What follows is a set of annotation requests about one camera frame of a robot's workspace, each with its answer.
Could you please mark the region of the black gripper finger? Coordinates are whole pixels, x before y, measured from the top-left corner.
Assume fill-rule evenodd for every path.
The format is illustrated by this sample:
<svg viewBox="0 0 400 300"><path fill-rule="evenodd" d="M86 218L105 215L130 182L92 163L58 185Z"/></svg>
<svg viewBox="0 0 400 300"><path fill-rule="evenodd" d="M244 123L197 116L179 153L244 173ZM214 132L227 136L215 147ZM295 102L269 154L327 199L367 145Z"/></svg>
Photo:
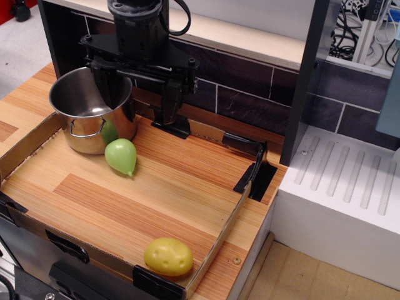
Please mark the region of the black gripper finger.
<svg viewBox="0 0 400 300"><path fill-rule="evenodd" d="M111 109L117 108L123 96L124 78L115 70L92 67L91 71L104 103Z"/></svg>
<svg viewBox="0 0 400 300"><path fill-rule="evenodd" d="M174 123L182 104L181 81L171 79L162 86L162 118L163 123Z"/></svg>

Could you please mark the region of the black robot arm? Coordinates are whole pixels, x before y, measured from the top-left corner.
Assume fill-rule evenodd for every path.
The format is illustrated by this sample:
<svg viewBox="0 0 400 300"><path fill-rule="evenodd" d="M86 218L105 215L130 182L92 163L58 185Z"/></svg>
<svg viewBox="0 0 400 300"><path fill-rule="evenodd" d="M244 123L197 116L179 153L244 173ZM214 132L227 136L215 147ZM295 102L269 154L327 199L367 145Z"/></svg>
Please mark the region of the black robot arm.
<svg viewBox="0 0 400 300"><path fill-rule="evenodd" d="M147 81L162 87L161 121L175 122L183 97L197 88L199 61L179 50L171 36L187 33L169 28L168 1L108 1L115 34L87 34L87 66L105 104L116 108L114 85L119 77Z"/></svg>

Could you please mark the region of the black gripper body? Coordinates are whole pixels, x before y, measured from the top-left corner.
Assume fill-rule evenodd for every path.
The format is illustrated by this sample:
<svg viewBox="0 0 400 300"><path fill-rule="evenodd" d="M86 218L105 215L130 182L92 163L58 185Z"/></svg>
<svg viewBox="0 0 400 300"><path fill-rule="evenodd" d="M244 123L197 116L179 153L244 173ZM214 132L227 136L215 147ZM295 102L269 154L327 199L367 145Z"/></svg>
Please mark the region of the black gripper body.
<svg viewBox="0 0 400 300"><path fill-rule="evenodd" d="M130 56L118 49L115 34L85 35L81 44L87 49L87 66L115 70L118 76L155 84L166 84L169 80L181 81L182 93L195 93L198 80L196 71L199 61L165 40L151 57Z"/></svg>

